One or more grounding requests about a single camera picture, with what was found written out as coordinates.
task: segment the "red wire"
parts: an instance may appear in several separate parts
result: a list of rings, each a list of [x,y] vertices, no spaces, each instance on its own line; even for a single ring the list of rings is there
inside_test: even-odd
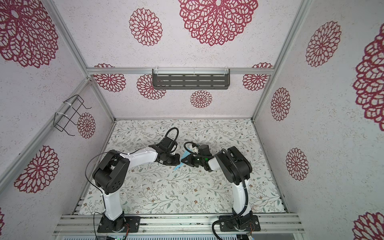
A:
[[[126,226],[127,226],[128,228],[127,228],[127,233],[125,234],[125,239],[127,239],[128,231],[129,231],[129,229],[131,228],[131,227],[129,226],[129,224],[126,224]]]
[[[252,226],[251,226],[251,224],[253,225],[253,223],[249,223],[249,226],[250,226],[250,228],[251,228],[251,234],[252,234],[252,232],[255,230],[255,225],[253,225],[253,230],[252,230]]]

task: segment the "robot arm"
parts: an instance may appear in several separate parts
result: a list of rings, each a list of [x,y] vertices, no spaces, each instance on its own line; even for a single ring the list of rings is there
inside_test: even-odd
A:
[[[176,130],[174,140],[167,135],[170,131]],[[180,164],[180,155],[174,154],[177,143],[176,139],[179,130],[174,127],[168,130],[165,137],[158,144],[139,149],[133,153],[120,153],[110,150],[99,163],[92,174],[96,186],[103,193],[105,212],[101,224],[106,226],[108,232],[120,232],[124,229],[124,212],[120,204],[120,188],[124,182],[127,171],[141,164],[158,162],[167,166]]]
[[[193,152],[187,149],[187,143],[192,144]],[[225,226],[232,226],[233,230],[247,229],[252,219],[257,218],[257,216],[253,215],[251,207],[246,200],[248,198],[250,173],[252,172],[252,166],[249,161],[234,146],[227,150],[222,149],[215,156],[212,156],[208,145],[198,146],[192,142],[187,143],[184,144],[184,148],[191,154],[183,158],[181,162],[191,167],[203,166],[209,172],[221,169],[225,178],[232,183],[233,219],[227,222],[227,219],[221,218],[219,222],[225,223],[220,225],[222,231]]]

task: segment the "aluminum frame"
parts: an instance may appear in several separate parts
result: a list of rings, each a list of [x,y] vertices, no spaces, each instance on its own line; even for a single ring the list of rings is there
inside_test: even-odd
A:
[[[226,74],[230,69],[231,74],[267,74],[271,75],[274,68],[91,68],[88,67],[88,74]]]
[[[259,145],[260,145],[260,148],[262,149],[262,152],[263,152],[263,155],[264,155],[264,158],[265,158],[265,162],[267,163],[267,165],[268,165],[268,169],[269,169],[269,171],[271,172],[272,179],[273,179],[273,184],[276,186],[276,190],[277,190],[277,192],[279,193],[279,196],[280,196],[280,198],[281,198],[281,201],[282,201],[282,204],[283,204],[285,210],[286,210],[287,212],[291,212],[290,209],[289,209],[289,207],[288,207],[288,205],[286,204],[285,196],[284,196],[283,193],[281,192],[281,190],[280,190],[280,188],[279,188],[279,185],[277,184],[277,180],[276,180],[276,178],[275,178],[275,175],[273,174],[271,165],[270,165],[270,163],[269,163],[269,161],[268,161],[268,158],[267,158],[266,153],[265,153],[265,150],[264,150],[264,144],[263,144],[263,141],[260,139],[260,137],[259,137],[259,133],[257,132],[256,124],[255,124],[255,122],[252,121],[252,120],[251,120],[251,122],[252,122],[253,129],[255,130],[257,139],[259,140]]]
[[[60,15],[60,12],[59,10],[57,9],[55,3],[53,2],[53,0],[41,0],[42,4],[44,5],[45,9],[47,10],[47,12],[49,13],[52,21],[54,22],[57,30],[59,31],[60,35],[62,36],[65,44],[68,46],[71,54],[73,55],[79,69],[81,70],[82,74],[86,77],[86,78],[90,78],[90,80],[95,83],[95,80],[93,78],[93,76],[91,76],[88,71],[87,71],[87,64],[83,58],[83,56],[81,55],[81,52],[79,50],[79,48],[77,47],[74,39],[72,38],[71,36],[71,33],[69,32],[68,30],[68,27],[65,25],[65,22],[63,20],[63,18],[61,17]],[[107,101],[105,100],[103,94],[101,93],[100,89],[98,88],[98,86],[92,86],[94,91],[95,91],[95,94],[96,94],[96,97],[98,98],[98,100],[100,101],[102,107],[104,108],[105,112],[107,113],[107,115],[109,116],[109,118],[114,121],[115,120],[115,116],[113,115],[113,112],[111,110],[111,108],[109,107]]]
[[[112,136],[112,133],[113,133],[113,130],[115,129],[115,126],[116,126],[116,123],[112,122],[111,126],[109,127],[109,130],[107,132],[107,135],[105,136],[105,138],[103,140],[103,143],[101,144],[101,147],[100,147],[100,149],[99,149],[97,154],[102,153],[107,148],[109,139]],[[88,174],[87,174],[88,179],[91,179],[91,175],[92,175],[93,171],[95,170],[95,168],[97,167],[98,163],[102,160],[103,157],[104,157],[104,155],[99,155],[98,157],[96,157],[95,160],[93,160],[93,163],[88,168]],[[90,185],[91,184],[88,181],[86,181],[83,184],[83,187],[81,188],[82,189],[81,190],[81,195],[80,195],[80,197],[79,197],[79,199],[77,201],[78,205],[80,204],[81,201],[84,200],[84,197],[85,197],[86,193],[88,192],[88,189],[89,189]],[[75,207],[75,209],[73,210],[72,214],[74,214],[75,212],[80,211],[80,209],[78,208],[78,205]]]
[[[287,37],[285,38],[283,47],[281,48],[281,51],[279,53],[279,57],[277,58],[277,61],[274,65],[275,71],[273,74],[270,76],[269,80],[267,81],[264,91],[262,92],[262,96],[259,99],[259,102],[256,105],[256,109],[252,114],[252,120],[256,121],[259,114],[260,110],[264,106],[267,98],[270,96],[276,76],[280,73],[282,66],[284,65],[285,60],[287,59],[289,51],[292,49],[293,42],[297,37],[297,34],[303,25],[304,19],[306,18],[308,14],[308,10],[311,6],[313,0],[302,0],[299,6],[299,10],[296,13],[296,16],[293,20],[293,23],[291,25],[291,28],[288,32]]]
[[[141,214],[139,232],[130,235],[185,235],[212,234],[211,225],[221,215],[230,214]],[[266,233],[305,233],[301,220],[297,214],[259,214],[256,213],[261,231]],[[93,227],[97,229],[101,215],[62,215],[53,235],[91,235]],[[218,234],[246,234],[247,232],[220,232],[219,224],[215,225]],[[115,235],[115,233],[97,233],[99,236]]]
[[[77,88],[71,93],[71,96],[76,94],[80,94],[83,89],[88,86],[90,81],[88,79],[84,79]],[[69,104],[63,103],[61,106],[55,111],[64,113],[71,106]],[[0,195],[4,192],[6,187],[13,182],[19,175],[19,173],[28,165],[31,159],[35,156],[36,152],[41,148],[42,143],[45,139],[50,135],[52,131],[56,128],[53,125],[53,119],[55,117],[55,113],[52,114],[50,119],[46,122],[46,124],[40,129],[40,131],[32,138],[32,140],[25,146],[25,148],[20,152],[20,154],[16,157],[16,159],[7,167],[5,172],[0,177]],[[56,117],[57,122],[61,120],[63,116],[58,115]]]

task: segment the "white wall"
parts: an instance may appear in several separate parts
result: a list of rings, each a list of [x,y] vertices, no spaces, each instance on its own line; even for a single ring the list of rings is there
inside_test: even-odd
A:
[[[204,90],[209,94],[206,93],[208,97],[203,102],[210,104],[196,107],[191,103],[191,96],[197,90],[166,90],[149,96],[144,91],[146,98],[137,88],[141,75],[126,74],[124,77],[126,85],[122,91],[101,89],[116,118],[249,118],[262,94],[262,90],[246,89],[243,75],[232,74],[227,90]]]
[[[0,57],[0,72],[2,174],[84,77],[61,38],[49,65],[23,67]]]
[[[201,43],[197,37],[192,37],[189,26],[185,26],[180,16],[184,16],[184,12],[180,13],[181,10],[186,10],[192,3],[197,3],[196,1],[55,1],[90,67],[252,67],[259,63],[273,65],[300,0],[245,2],[242,6],[250,12],[253,10],[253,13],[241,15],[240,20],[248,23],[241,28],[241,24],[234,24],[233,29],[231,27],[228,32],[218,31],[219,39],[225,34],[236,33],[236,36],[233,39],[228,37],[228,41],[210,44]],[[225,1],[221,1],[220,6],[222,5],[225,5]],[[219,14],[214,14],[216,6],[216,1],[212,1],[212,6],[200,7],[210,9],[208,15],[218,23],[215,26],[219,26],[221,18]],[[153,38],[149,39],[150,44],[146,38],[143,41],[141,38],[140,41],[135,39],[137,25],[145,22],[135,14],[142,8],[154,14],[147,14],[147,11],[143,14],[156,23],[151,25],[151,28],[156,30],[156,36],[151,34]],[[236,6],[231,8],[231,11],[236,12],[240,8]],[[191,17],[187,10],[185,14],[186,18]],[[229,22],[234,23],[236,17],[233,14],[227,18],[230,19],[227,23],[229,26]],[[190,97],[195,91],[167,91],[162,98],[147,99],[140,95],[137,89],[136,83],[140,75],[120,77],[124,79],[120,79],[117,89],[102,90],[118,118],[248,118],[253,114],[254,106],[262,92],[261,89],[246,89],[242,82],[243,75],[231,75],[231,86],[228,90],[208,91],[212,96],[212,103],[205,108],[196,108],[190,102]]]
[[[0,5],[0,174],[3,174],[84,81],[84,76],[40,1],[20,4],[2,1]],[[75,134],[73,137],[56,129],[51,132],[40,149],[53,149],[57,159],[48,162],[30,159],[26,170],[1,194],[1,239],[49,239],[60,216],[70,214],[76,206],[86,181],[85,164],[99,151],[111,126],[91,87],[87,86],[80,95],[84,104],[92,107],[79,111],[94,117],[94,134],[83,138],[71,124],[66,129]],[[77,123],[78,119],[75,116],[73,120]]]
[[[184,28],[180,1],[55,1],[88,66],[107,63],[115,67],[252,67],[265,61],[273,64],[300,0],[246,2],[246,9],[254,9],[255,3],[257,8],[243,33],[223,45],[210,46],[201,44]],[[153,12],[157,17],[154,19],[161,24],[162,36],[154,45],[143,45],[131,33],[130,27],[137,24],[130,23],[131,16],[142,8]]]
[[[95,121],[95,132],[90,138],[84,138],[79,134],[77,127],[69,124],[66,130],[75,136],[69,136],[65,132],[54,130],[48,139],[42,144],[49,146],[57,154],[58,162],[50,162],[54,169],[42,169],[36,179],[42,181],[51,172],[54,175],[49,185],[44,188],[20,187],[18,180],[31,179],[32,174],[28,169],[20,173],[19,178],[11,183],[2,193],[0,199],[1,213],[4,215],[4,226],[0,229],[1,239],[28,238],[49,239],[58,223],[61,215],[71,214],[74,210],[81,188],[85,183],[84,170],[87,162],[97,154],[102,142],[107,135],[111,122],[99,104],[91,86],[87,86],[80,96],[84,99],[86,107],[79,108],[79,113],[90,113]],[[74,122],[77,123],[79,116],[75,115]],[[32,163],[43,166],[36,161]]]
[[[376,213],[384,214],[384,131],[374,119],[364,117],[353,87],[364,48],[380,31],[384,36],[383,12],[384,3],[378,0],[314,1],[256,121],[286,204],[299,213],[308,239],[363,239],[363,231],[373,234],[373,225],[383,227],[382,215]],[[308,43],[329,21],[340,25],[340,42],[327,62],[311,66],[306,61]],[[370,104],[382,114],[384,46],[382,37],[376,39],[379,60],[371,57],[367,61],[379,63],[378,75],[366,82],[379,90],[374,93],[366,88],[366,92],[376,95],[378,102]],[[277,121],[271,113],[271,101],[279,88],[289,92],[290,102],[286,103],[290,108],[286,117]],[[306,156],[306,160],[301,158],[302,177],[296,177],[298,180],[290,175],[286,162],[288,152],[295,148]],[[367,239],[382,237],[381,230]]]

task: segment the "metal bracket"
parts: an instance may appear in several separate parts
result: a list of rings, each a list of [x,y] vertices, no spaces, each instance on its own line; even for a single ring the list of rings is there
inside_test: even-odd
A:
[[[225,220],[228,216],[220,216],[219,220]],[[261,230],[259,219],[256,215],[252,216],[252,219],[249,223],[246,224],[244,229],[236,229],[236,219],[225,221],[220,223],[220,231],[222,232],[235,232],[235,231],[245,231],[245,232],[259,232]]]
[[[154,89],[228,89],[230,70],[217,74],[156,74],[152,69]]]
[[[129,226],[129,233],[135,233],[139,231],[139,225],[140,225],[140,217],[138,216],[125,216],[125,224],[128,224]],[[98,233],[111,233],[112,226],[109,224],[110,220],[106,219],[106,217],[101,218],[101,221],[99,223],[99,227],[97,229]],[[123,228],[122,232],[126,232],[126,226]]]

